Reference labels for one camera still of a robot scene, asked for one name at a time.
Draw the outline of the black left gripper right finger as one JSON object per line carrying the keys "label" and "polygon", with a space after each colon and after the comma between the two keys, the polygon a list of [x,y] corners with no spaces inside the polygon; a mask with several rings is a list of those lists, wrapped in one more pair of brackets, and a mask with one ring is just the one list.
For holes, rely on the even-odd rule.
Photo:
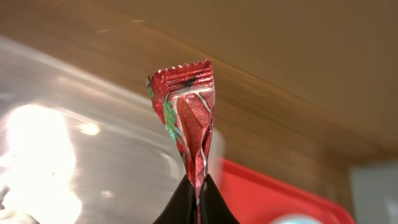
{"label": "black left gripper right finger", "polygon": [[200,221],[201,224],[240,224],[210,174],[206,176],[200,191]]}

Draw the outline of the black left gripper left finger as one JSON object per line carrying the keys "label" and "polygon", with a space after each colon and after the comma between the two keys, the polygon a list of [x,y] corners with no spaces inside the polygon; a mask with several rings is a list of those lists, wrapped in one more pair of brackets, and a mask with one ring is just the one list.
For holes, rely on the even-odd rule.
{"label": "black left gripper left finger", "polygon": [[194,199],[193,185],[184,175],[154,224],[194,224],[196,212]]}

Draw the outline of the red candy wrapper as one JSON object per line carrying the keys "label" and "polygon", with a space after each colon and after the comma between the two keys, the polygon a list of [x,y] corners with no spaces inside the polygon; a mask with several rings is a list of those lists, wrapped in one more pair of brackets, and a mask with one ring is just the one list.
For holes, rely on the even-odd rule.
{"label": "red candy wrapper", "polygon": [[145,78],[152,106],[177,146],[193,186],[195,223],[203,223],[200,190],[208,175],[215,84],[211,61],[158,70]]}

